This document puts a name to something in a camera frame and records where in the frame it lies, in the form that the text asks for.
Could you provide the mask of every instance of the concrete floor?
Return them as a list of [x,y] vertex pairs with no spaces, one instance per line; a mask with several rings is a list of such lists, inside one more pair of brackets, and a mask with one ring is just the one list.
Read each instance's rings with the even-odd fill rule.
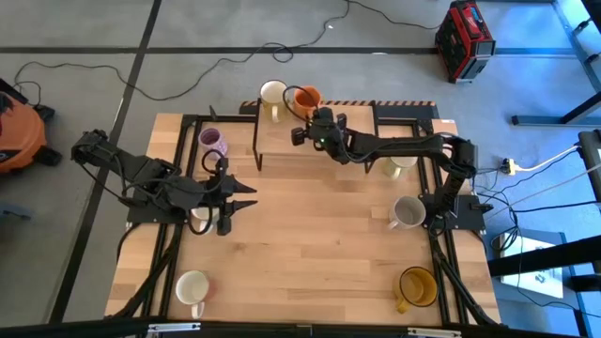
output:
[[[439,23],[449,3],[363,2],[384,10],[395,20],[428,26]],[[12,32],[18,23],[31,23],[12,34],[1,35],[0,45],[137,46],[151,5],[150,0],[102,4],[91,0],[0,0],[0,31]],[[578,17],[583,15],[578,5],[578,0],[562,2],[572,25],[583,20]],[[500,48],[570,47],[551,5],[479,6]],[[267,41],[299,44],[315,38],[321,23],[341,14],[344,8],[341,1],[318,0],[164,1],[150,46],[257,46]],[[357,6],[351,7],[346,19],[331,26],[317,46],[431,47],[435,33],[392,25]],[[147,55],[137,85],[150,95],[175,94],[222,56],[240,59],[245,55]],[[133,55],[3,54],[0,77],[12,81],[17,69],[29,60],[110,64],[127,76]],[[497,56],[473,84],[454,85],[445,81],[435,55],[297,54],[291,62],[280,64],[269,55],[260,54],[244,65],[221,64],[192,93],[179,100],[154,102],[134,94],[118,144],[132,153],[144,153],[156,113],[207,114],[211,104],[218,114],[235,114],[242,100],[255,99],[258,87],[273,78],[289,85],[315,85],[326,99],[332,100],[434,100],[440,116],[454,119],[460,133],[479,146],[480,167],[495,166],[506,157],[529,166],[568,148],[578,139],[578,129],[515,128],[509,124],[509,116],[562,115],[594,93],[574,56]],[[32,67],[22,79],[39,82],[43,103],[58,111],[57,119],[49,126],[49,139],[66,158],[57,168],[34,166],[21,177],[0,179],[0,200],[36,212],[30,222],[0,224],[0,326],[46,320],[91,187],[91,180],[69,161],[70,146],[82,131],[112,128],[124,90],[110,70]],[[36,91],[27,88],[26,95],[35,97]],[[516,200],[583,170],[581,160],[573,155],[510,190],[508,196]],[[491,184],[492,178],[478,177],[478,182]],[[497,187],[515,181],[515,177],[499,176]],[[108,185],[117,186],[114,177],[109,178]],[[71,192],[58,195],[59,187],[69,187]],[[590,185],[583,177],[524,202],[521,208],[592,198]],[[66,320],[102,316],[126,213],[113,196],[103,195]],[[526,228],[563,231],[569,240],[599,235],[599,221],[595,207],[520,216],[520,223]],[[510,221],[499,215],[488,226],[492,231],[510,226]],[[586,300],[588,312],[601,313],[598,295],[587,296]],[[543,310],[507,301],[500,306],[503,321],[511,327],[577,333],[566,310]],[[550,318],[559,316],[567,319],[551,324]],[[601,330],[601,321],[591,320],[594,328]]]

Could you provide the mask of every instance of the white cable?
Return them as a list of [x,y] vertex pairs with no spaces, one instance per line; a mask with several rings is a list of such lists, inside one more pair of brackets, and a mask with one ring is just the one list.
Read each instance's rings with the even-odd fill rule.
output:
[[565,154],[569,153],[570,151],[572,151],[572,150],[574,150],[574,149],[576,149],[576,148],[578,148],[578,147],[579,147],[579,146],[572,146],[572,147],[570,147],[570,148],[568,148],[568,149],[566,149],[566,150],[562,151],[561,153],[559,153],[559,154],[557,154],[557,155],[553,156],[552,158],[550,158],[550,159],[548,159],[548,160],[546,160],[546,161],[544,161],[544,162],[542,162],[542,163],[540,163],[540,164],[538,164],[538,165],[535,165],[535,166],[533,166],[532,168],[522,168],[522,167],[520,167],[519,165],[517,165],[517,163],[516,163],[516,171],[517,171],[517,172],[518,172],[518,171],[523,171],[523,172],[534,171],[534,170],[536,170],[536,169],[538,169],[538,168],[540,168],[540,167],[543,167],[543,166],[547,165],[547,163],[549,163],[549,162],[551,162],[551,161],[554,161],[555,159],[557,159],[557,158],[559,158],[559,157],[561,157],[561,156],[563,156],[563,155],[565,155]]
[[574,176],[574,177],[572,177],[572,178],[569,178],[569,179],[565,180],[564,182],[558,183],[558,184],[556,184],[556,185],[554,185],[554,186],[550,186],[550,187],[548,187],[548,188],[546,188],[546,189],[543,189],[543,190],[541,190],[540,192],[535,192],[535,193],[533,193],[533,194],[530,194],[530,195],[528,195],[528,196],[526,196],[526,197],[524,197],[524,198],[522,198],[522,199],[520,199],[520,200],[517,200],[517,201],[515,201],[514,203],[510,204],[509,206],[507,206],[507,207],[504,207],[504,208],[502,208],[501,210],[499,210],[499,211],[495,212],[495,213],[494,213],[492,216],[488,217],[488,218],[485,220],[485,222],[486,222],[486,221],[490,221],[490,219],[492,219],[493,217],[495,217],[495,216],[499,215],[500,213],[502,213],[502,212],[503,212],[503,211],[505,211],[506,209],[508,209],[508,208],[510,208],[510,207],[512,207],[512,206],[514,206],[514,205],[516,205],[516,204],[518,204],[519,202],[525,201],[525,200],[527,200],[527,199],[529,199],[529,198],[531,198],[531,197],[534,197],[534,196],[536,196],[537,194],[540,194],[540,193],[543,193],[543,192],[548,192],[548,191],[550,191],[551,189],[555,189],[555,188],[557,188],[557,187],[559,187],[559,186],[562,186],[562,185],[563,185],[563,184],[565,184],[565,183],[571,182],[571,181],[575,180],[575,179],[576,179],[576,178],[578,178],[578,177],[581,177],[581,176],[587,175],[587,174],[589,174],[591,171],[593,171],[593,170],[597,170],[597,169],[599,169],[599,168],[601,168],[601,163],[599,163],[599,164],[597,164],[596,166],[594,166],[593,168],[591,168],[591,169],[589,169],[589,170],[585,171],[584,173],[578,174],[578,175],[576,175],[576,176]]

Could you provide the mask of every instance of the wooden tabletop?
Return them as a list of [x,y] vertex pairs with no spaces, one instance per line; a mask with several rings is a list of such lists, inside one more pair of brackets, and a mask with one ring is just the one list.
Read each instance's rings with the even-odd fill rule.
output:
[[[347,113],[349,127],[373,132],[370,107],[332,109],[336,114]],[[149,157],[173,160],[181,118],[157,115],[146,153]],[[400,196],[420,193],[417,167],[392,181],[382,174],[384,160],[379,160],[366,174],[362,165],[341,165],[313,149],[292,147],[290,129],[296,124],[293,119],[281,124],[261,119],[257,148],[266,154],[261,172],[254,164],[253,124],[203,124],[224,134],[229,144],[229,173],[258,190],[234,197],[256,199],[258,204],[237,212],[232,232],[225,237],[217,237],[214,231],[199,237],[184,230],[176,279],[188,270],[203,270],[213,287],[201,320],[440,325],[437,303],[411,307],[403,315],[394,309],[393,276],[412,266],[432,270],[422,228],[386,229],[390,205]],[[435,132],[456,133],[451,120],[433,120],[433,125]],[[378,129],[382,137],[411,135],[409,127]],[[192,129],[182,168],[187,164],[191,135]],[[196,179],[206,177],[201,156],[199,152]],[[429,161],[426,168],[433,191]],[[106,314],[120,310],[148,275],[157,232],[157,224],[143,224],[125,241]],[[500,320],[482,243],[470,232],[454,231],[454,235],[463,282],[488,315]],[[156,288],[153,314],[158,311],[162,282]],[[451,318],[457,321],[448,281],[446,290]],[[190,307],[175,296],[175,283],[168,316],[191,319]]]

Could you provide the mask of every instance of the mug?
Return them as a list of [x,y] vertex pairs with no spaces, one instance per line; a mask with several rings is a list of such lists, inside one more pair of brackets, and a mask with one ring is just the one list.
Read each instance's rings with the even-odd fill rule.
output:
[[261,105],[266,114],[271,117],[274,123],[280,122],[286,112],[284,103],[285,83],[277,80],[270,80],[261,85],[259,97]]
[[302,118],[311,119],[313,111],[321,103],[321,94],[312,85],[294,91],[294,111]]
[[203,300],[207,296],[208,287],[208,277],[202,271],[188,271],[177,280],[177,299],[192,306],[193,319],[199,319],[205,311]]
[[384,163],[383,171],[387,177],[398,179],[401,174],[408,171],[417,162],[416,157],[391,157]]
[[219,208],[218,207],[213,208],[213,214],[212,214],[210,224],[207,224],[207,222],[208,222],[208,207],[194,208],[194,209],[192,209],[192,215],[194,216],[194,218],[196,220],[198,220],[200,222],[198,231],[202,231],[207,226],[210,226],[210,228],[208,230],[208,231],[210,231],[210,230],[212,230],[213,227],[215,227],[217,225],[217,221],[219,221]]
[[411,305],[432,305],[439,295],[439,287],[430,271],[412,267],[394,278],[393,292],[396,295],[396,311],[404,314]]
[[[219,150],[224,156],[227,153],[227,143],[223,138],[223,135],[220,131],[214,128],[207,128],[200,132],[198,135],[198,143],[205,150],[205,152],[216,149]],[[218,160],[219,155],[214,152],[208,154],[208,157],[212,160]]]
[[403,196],[394,202],[389,212],[388,229],[410,229],[425,220],[425,207],[415,197]]

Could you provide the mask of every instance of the purple mug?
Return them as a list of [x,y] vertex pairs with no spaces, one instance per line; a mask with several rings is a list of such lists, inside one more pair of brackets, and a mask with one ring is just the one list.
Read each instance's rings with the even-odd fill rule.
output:
[[[214,128],[203,130],[200,135],[198,135],[198,142],[205,152],[211,149],[216,149],[219,150],[224,156],[225,153],[227,153],[227,143],[225,142],[223,135]],[[214,152],[208,154],[208,157],[212,160],[219,159],[219,155]]]

